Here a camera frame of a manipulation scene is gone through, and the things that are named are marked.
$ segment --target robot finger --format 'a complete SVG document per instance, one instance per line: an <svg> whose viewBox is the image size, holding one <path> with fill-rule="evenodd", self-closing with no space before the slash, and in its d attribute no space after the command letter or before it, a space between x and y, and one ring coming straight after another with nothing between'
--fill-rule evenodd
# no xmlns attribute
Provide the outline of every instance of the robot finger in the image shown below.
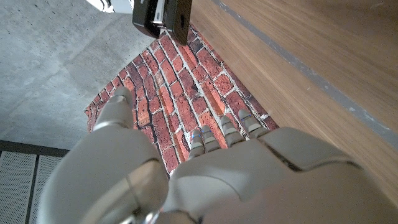
<svg viewBox="0 0 398 224"><path fill-rule="evenodd" d="M258 138L269 132L268 129L259 124L248 110L239 110L238 116L243 121L243 126L248 132L250 138Z"/></svg>
<svg viewBox="0 0 398 224"><path fill-rule="evenodd" d="M195 129L192 131L191 135L191 151L189 152L188 160L203 155L204 153L205 150L203 148L201 132L199 129Z"/></svg>
<svg viewBox="0 0 398 224"><path fill-rule="evenodd" d="M210 127L204 125L201 129L203 142L205 143L205 152L211 152L217 149L220 149L220 144L217 139L214 137L214 134L211 132Z"/></svg>
<svg viewBox="0 0 398 224"><path fill-rule="evenodd" d="M225 141L228 147L245 140L245 138L241 135L241 133L238 132L238 130L236 130L233 123L227 116L223 116L221 118L221 125L223 127Z"/></svg>

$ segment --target concrete floor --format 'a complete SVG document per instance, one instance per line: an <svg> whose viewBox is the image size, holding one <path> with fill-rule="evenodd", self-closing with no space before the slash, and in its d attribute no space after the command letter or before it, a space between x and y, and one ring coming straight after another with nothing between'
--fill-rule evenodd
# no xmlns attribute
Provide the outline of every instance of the concrete floor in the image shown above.
<svg viewBox="0 0 398 224"><path fill-rule="evenodd" d="M71 149L83 110L153 39L79 1L1 1L0 139Z"/></svg>

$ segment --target wood grain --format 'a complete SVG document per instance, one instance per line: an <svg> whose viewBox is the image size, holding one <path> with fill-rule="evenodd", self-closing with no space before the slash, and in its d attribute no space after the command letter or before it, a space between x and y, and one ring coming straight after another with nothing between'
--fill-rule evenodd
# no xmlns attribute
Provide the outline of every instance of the wood grain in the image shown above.
<svg viewBox="0 0 398 224"><path fill-rule="evenodd" d="M398 19L371 13L386 4L366 10L353 1L223 2L398 132Z"/></svg>
<svg viewBox="0 0 398 224"><path fill-rule="evenodd" d="M391 145L211 0L194 0L191 20L277 124L306 131L353 156L398 205L398 152Z"/></svg>

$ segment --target robotic hand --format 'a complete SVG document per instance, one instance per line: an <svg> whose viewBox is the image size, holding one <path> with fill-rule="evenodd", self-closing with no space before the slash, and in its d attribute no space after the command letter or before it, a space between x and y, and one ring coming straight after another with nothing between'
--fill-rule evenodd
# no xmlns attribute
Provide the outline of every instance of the robotic hand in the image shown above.
<svg viewBox="0 0 398 224"><path fill-rule="evenodd" d="M398 210L345 153L292 128L269 132L248 111L250 140L222 117L228 149L194 130L167 180L157 150L132 130L133 99L116 90L94 131L47 181L38 223L397 223Z"/></svg>

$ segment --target wooden table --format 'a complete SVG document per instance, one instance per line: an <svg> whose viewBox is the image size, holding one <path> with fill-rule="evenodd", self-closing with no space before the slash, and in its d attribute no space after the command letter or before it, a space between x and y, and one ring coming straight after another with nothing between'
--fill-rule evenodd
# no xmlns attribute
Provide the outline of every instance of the wooden table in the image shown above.
<svg viewBox="0 0 398 224"><path fill-rule="evenodd" d="M193 0L191 20L279 126L344 150L398 205L398 3L335 2Z"/></svg>

